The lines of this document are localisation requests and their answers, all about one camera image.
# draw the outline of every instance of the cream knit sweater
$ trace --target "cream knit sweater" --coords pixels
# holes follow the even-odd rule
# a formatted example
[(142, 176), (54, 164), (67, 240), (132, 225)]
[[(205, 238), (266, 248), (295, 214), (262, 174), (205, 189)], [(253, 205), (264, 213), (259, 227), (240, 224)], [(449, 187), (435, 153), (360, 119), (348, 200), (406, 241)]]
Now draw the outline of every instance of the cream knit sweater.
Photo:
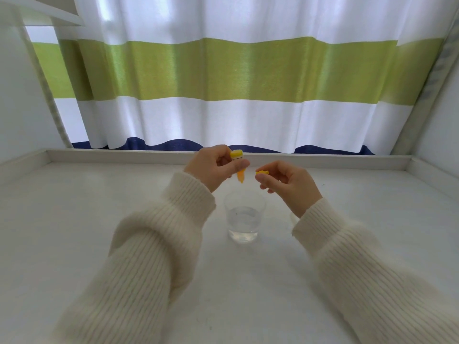
[[(174, 174), (161, 201), (121, 221), (104, 266), (50, 342), (158, 343), (169, 303), (193, 277), (201, 228), (214, 209), (204, 185)], [(453, 302), (393, 262), (369, 230), (345, 221), (325, 199), (292, 234), (362, 343), (459, 343)]]

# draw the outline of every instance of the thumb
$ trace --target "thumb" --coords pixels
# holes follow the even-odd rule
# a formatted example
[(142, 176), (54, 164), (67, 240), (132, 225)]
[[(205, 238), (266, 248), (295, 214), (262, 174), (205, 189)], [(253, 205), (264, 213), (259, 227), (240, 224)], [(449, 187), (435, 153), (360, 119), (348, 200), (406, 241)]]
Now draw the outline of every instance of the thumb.
[(262, 185), (266, 186), (268, 189), (279, 194), (283, 191), (285, 184), (276, 180), (271, 175), (268, 174), (256, 174), (255, 179), (260, 182)]
[(244, 170), (249, 165), (250, 162), (247, 159), (236, 159), (220, 167), (220, 171), (223, 173), (223, 176), (229, 177), (237, 172), (240, 172), (241, 170)]

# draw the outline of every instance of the glass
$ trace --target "glass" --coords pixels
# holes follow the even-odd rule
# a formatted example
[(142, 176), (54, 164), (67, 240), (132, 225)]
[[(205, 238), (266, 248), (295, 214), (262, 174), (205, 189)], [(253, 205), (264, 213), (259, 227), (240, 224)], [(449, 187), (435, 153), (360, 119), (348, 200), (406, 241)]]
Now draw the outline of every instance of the glass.
[(228, 234), (236, 243), (251, 243), (258, 236), (266, 201), (258, 193), (238, 190), (224, 200)]

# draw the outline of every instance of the navy blue stripe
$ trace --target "navy blue stripe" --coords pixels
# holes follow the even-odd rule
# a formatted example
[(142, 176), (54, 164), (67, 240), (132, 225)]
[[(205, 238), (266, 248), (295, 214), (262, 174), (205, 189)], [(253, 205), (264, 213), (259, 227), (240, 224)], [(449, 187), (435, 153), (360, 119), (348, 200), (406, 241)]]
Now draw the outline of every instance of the navy blue stripe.
[[(76, 149), (91, 149), (89, 141), (76, 142), (72, 144)], [(149, 146), (145, 144), (145, 141), (139, 138), (128, 138), (126, 143), (118, 147), (116, 150), (141, 150), (141, 151), (199, 151), (202, 148), (200, 144), (197, 144), (190, 140), (175, 139), (166, 141), (163, 144)], [(273, 150), (262, 149), (260, 147), (247, 146), (247, 145), (231, 145), (229, 148), (232, 150), (243, 150), (244, 152), (254, 153), (281, 153)], [(100, 150), (108, 150), (108, 146), (101, 148)], [(360, 155), (360, 156), (374, 156), (374, 154), (366, 146), (362, 146), (362, 149), (358, 153), (347, 152), (341, 150), (329, 150), (323, 149), (317, 146), (301, 146), (295, 149), (294, 153), (300, 154), (313, 154), (313, 155)]]

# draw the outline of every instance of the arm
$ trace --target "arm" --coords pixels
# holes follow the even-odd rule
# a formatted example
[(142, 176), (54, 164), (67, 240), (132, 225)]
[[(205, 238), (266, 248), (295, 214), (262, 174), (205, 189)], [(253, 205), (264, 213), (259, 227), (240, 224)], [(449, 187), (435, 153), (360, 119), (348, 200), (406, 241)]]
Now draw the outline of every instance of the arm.
[(454, 300), (390, 258), (361, 224), (322, 198), (305, 169), (274, 162), (257, 174), (300, 217), (293, 236), (312, 256), (324, 289), (363, 344), (459, 343)]
[(191, 282), (202, 226), (215, 209), (211, 194), (249, 166), (225, 145), (201, 149), (174, 174), (159, 201), (121, 221), (109, 257), (60, 317), (53, 344), (159, 341), (169, 304)]

